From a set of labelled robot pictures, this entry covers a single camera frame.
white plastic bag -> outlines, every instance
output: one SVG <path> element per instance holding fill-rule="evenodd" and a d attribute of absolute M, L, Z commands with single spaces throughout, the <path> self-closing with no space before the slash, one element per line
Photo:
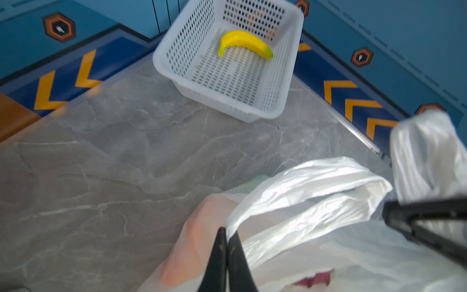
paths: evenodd
<path fill-rule="evenodd" d="M 262 263 L 282 251 L 339 227 L 369 220 L 391 190 L 391 184 L 384 178 L 353 159 L 338 157 L 310 161 L 284 171 L 261 183 L 248 196 L 211 195 L 190 216 L 169 258 L 139 291 L 196 291 L 217 229 L 221 226 L 226 226 L 228 238 L 239 227 L 248 265 L 255 275 L 261 271 Z M 327 197 L 316 204 L 308 200 L 323 196 Z M 282 208 L 295 205 L 290 208 L 294 210 L 292 213 L 280 215 L 278 209 L 286 212 L 287 209 Z M 279 282 L 278 278 L 267 277 L 258 288 L 260 291 L 279 291 L 317 272 L 312 271 L 315 267 L 310 269 L 306 260 L 296 268 L 297 272 L 284 276 Z M 291 267 L 287 269 L 289 272 L 284 271 L 285 275 L 293 270 Z M 275 283 L 274 287 L 270 287 L 271 282 Z"/>
<path fill-rule="evenodd" d="M 467 194 L 467 149 L 445 112 L 426 111 L 391 132 L 391 159 L 401 204 Z M 467 246 L 461 221 L 423 223 L 436 234 Z"/>

